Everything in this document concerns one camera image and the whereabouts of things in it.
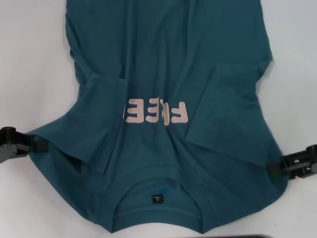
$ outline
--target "white table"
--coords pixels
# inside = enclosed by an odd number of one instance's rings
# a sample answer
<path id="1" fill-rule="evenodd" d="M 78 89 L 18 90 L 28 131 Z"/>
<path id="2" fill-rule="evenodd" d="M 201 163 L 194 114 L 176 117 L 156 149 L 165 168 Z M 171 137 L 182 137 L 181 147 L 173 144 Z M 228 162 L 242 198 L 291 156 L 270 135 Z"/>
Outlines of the white table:
<path id="1" fill-rule="evenodd" d="M 264 117 L 285 154 L 317 144 L 317 1 L 263 0 L 274 62 L 258 84 Z M 78 85 L 65 36 L 65 0 L 0 0 L 0 127 L 20 132 L 65 114 Z M 205 236 L 315 237 L 317 176 L 292 181 L 263 211 Z M 199 236 L 147 224 L 114 234 L 86 221 L 30 158 L 0 165 L 1 238 L 156 238 Z"/>

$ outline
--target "black clamp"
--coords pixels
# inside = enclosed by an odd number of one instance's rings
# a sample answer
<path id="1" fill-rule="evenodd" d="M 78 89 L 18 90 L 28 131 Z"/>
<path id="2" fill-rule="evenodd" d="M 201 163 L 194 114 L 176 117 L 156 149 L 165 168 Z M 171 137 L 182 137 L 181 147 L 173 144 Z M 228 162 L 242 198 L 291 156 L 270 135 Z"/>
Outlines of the black clamp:
<path id="1" fill-rule="evenodd" d="M 8 159 L 26 157 L 29 152 L 48 152 L 46 140 L 35 140 L 32 135 L 17 132 L 14 127 L 0 130 L 0 163 Z"/>
<path id="2" fill-rule="evenodd" d="M 307 147 L 306 150 L 298 153 L 283 156 L 281 162 L 268 164 L 267 169 L 273 176 L 288 173 L 290 180 L 317 174 L 317 145 Z"/>

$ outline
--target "black clip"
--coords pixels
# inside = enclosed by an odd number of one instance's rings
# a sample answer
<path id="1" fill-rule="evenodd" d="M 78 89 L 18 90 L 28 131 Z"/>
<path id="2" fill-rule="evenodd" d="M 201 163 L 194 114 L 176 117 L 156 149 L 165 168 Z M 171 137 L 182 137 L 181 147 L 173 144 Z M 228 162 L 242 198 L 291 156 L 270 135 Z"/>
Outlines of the black clip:
<path id="1" fill-rule="evenodd" d="M 26 157 L 29 152 L 48 152 L 46 140 L 35 140 L 34 136 L 17 132 L 14 127 L 0 130 L 0 163 L 8 159 Z"/>
<path id="2" fill-rule="evenodd" d="M 307 147 L 306 150 L 281 157 L 280 163 L 267 165 L 272 175 L 289 174 L 289 179 L 306 178 L 317 174 L 317 145 Z"/>

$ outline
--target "teal t-shirt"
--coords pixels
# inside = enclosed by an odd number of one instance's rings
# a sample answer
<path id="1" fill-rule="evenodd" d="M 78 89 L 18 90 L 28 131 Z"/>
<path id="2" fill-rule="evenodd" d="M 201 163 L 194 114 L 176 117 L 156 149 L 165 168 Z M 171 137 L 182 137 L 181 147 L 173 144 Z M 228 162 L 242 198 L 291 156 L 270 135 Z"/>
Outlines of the teal t-shirt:
<path id="1" fill-rule="evenodd" d="M 284 192 L 256 96 L 272 60 L 260 0 L 68 0 L 75 105 L 31 134 L 31 158 L 109 232 L 160 222 L 205 233 Z"/>

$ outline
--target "white background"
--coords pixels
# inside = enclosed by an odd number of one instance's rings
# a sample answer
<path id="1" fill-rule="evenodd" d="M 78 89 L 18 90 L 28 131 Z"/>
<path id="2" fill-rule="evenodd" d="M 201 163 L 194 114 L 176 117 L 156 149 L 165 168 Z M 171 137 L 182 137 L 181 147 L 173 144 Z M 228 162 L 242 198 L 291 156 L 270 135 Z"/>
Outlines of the white background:
<path id="1" fill-rule="evenodd" d="M 317 1 L 262 0 L 274 62 L 258 84 L 264 117 L 284 154 L 317 144 Z M 78 85 L 65 36 L 65 0 L 0 0 L 0 127 L 20 132 L 65 114 Z M 204 236 L 316 236 L 317 176 L 292 181 L 263 211 Z M 114 234 L 78 215 L 27 158 L 0 165 L 0 238 L 201 236 L 147 224 Z"/>

